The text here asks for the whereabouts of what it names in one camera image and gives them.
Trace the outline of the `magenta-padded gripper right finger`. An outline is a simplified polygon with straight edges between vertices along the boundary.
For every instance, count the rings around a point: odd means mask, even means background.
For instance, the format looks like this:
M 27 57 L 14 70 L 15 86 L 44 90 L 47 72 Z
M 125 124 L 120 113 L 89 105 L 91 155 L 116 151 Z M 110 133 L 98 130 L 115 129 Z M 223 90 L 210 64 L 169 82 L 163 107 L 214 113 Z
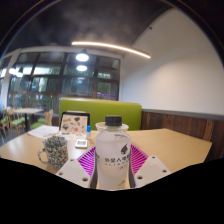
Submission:
M 170 174 L 169 169 L 157 156 L 148 156 L 137 146 L 131 146 L 129 166 L 131 188 L 143 187 Z

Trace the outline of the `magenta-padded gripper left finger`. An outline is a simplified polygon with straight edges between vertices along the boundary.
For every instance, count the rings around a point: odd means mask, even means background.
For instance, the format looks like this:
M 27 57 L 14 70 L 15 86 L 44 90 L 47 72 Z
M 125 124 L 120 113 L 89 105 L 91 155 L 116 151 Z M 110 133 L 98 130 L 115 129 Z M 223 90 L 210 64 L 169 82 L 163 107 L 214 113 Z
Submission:
M 94 160 L 95 148 L 91 148 L 78 159 L 69 159 L 56 175 L 84 188 L 96 188 L 97 174 L 94 172 Z

